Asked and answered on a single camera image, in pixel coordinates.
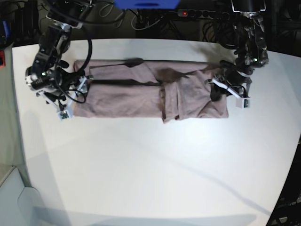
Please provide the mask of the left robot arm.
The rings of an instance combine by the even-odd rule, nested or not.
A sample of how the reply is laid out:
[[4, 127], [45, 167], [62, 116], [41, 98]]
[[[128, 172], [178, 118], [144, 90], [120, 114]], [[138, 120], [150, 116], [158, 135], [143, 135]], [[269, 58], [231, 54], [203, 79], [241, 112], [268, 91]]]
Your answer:
[[213, 17], [216, 41], [232, 50], [233, 63], [221, 60], [220, 70], [207, 80], [211, 85], [210, 98], [220, 101], [223, 96], [239, 99], [249, 97], [251, 75], [256, 68], [264, 67], [268, 59], [265, 27], [262, 13], [266, 11], [263, 0], [218, 0]]

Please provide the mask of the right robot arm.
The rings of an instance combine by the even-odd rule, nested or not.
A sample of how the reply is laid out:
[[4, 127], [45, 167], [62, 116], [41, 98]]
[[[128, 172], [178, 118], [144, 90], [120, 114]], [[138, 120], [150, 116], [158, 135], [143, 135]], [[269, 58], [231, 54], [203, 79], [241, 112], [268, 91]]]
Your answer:
[[[28, 87], [52, 105], [59, 118], [72, 117], [72, 103], [83, 104], [87, 96], [87, 79], [85, 68], [93, 51], [92, 39], [85, 25], [101, 26], [102, 22], [86, 20], [97, 0], [47, 0], [49, 6], [47, 17], [53, 23], [39, 40], [39, 51], [31, 67], [25, 73]], [[88, 54], [83, 65], [75, 72], [66, 69], [69, 64], [62, 60], [71, 43], [73, 29], [82, 30], [88, 41]]]

